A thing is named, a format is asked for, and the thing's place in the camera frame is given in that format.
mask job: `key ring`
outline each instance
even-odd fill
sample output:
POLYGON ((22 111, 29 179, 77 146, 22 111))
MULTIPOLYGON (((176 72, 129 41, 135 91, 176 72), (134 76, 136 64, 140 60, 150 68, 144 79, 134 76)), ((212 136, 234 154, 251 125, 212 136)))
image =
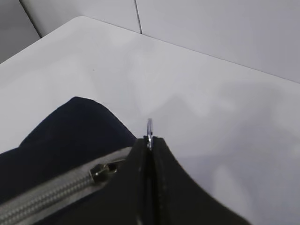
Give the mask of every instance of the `key ring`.
POLYGON ((148 136, 148 149, 152 150, 153 148, 153 124, 152 124, 152 119, 148 119, 148 124, 147 124, 147 136, 148 136))

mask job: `black fabric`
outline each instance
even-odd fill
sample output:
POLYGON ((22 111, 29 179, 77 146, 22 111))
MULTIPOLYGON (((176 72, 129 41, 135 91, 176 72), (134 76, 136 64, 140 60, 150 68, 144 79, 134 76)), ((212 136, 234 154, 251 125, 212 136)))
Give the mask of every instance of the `black fabric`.
POLYGON ((137 221, 142 219, 139 215, 144 209, 145 146, 144 141, 138 139, 118 173, 103 189, 38 225, 139 224, 137 221))
POLYGON ((75 97, 50 114, 13 150, 0 155, 0 204, 135 137, 104 106, 75 97))
POLYGON ((145 139, 137 139, 123 166, 103 189, 37 225, 249 225, 200 188, 162 138, 154 138, 153 151, 146 146, 145 139), (152 189, 152 201, 147 188, 152 189))
POLYGON ((249 225, 199 187, 177 162, 164 139, 154 137, 161 223, 170 225, 249 225))

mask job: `zipper slider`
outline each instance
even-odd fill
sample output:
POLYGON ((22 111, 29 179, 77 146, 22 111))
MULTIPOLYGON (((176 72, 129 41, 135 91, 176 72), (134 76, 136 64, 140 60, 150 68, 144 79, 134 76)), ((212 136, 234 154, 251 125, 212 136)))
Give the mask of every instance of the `zipper slider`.
POLYGON ((119 160, 107 164, 97 164, 90 170, 90 177, 94 183, 107 181, 112 174, 116 173, 125 160, 119 160))

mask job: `white wall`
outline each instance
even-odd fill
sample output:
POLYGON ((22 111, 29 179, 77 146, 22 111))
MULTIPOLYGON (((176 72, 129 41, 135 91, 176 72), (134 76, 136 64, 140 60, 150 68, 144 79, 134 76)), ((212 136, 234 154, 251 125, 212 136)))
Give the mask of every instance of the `white wall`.
POLYGON ((133 0, 21 0, 44 36, 77 16, 139 32, 133 0))
POLYGON ((300 83, 299 0, 137 0, 142 32, 300 83))
POLYGON ((18 0, 0 0, 0 63, 39 40, 18 0))

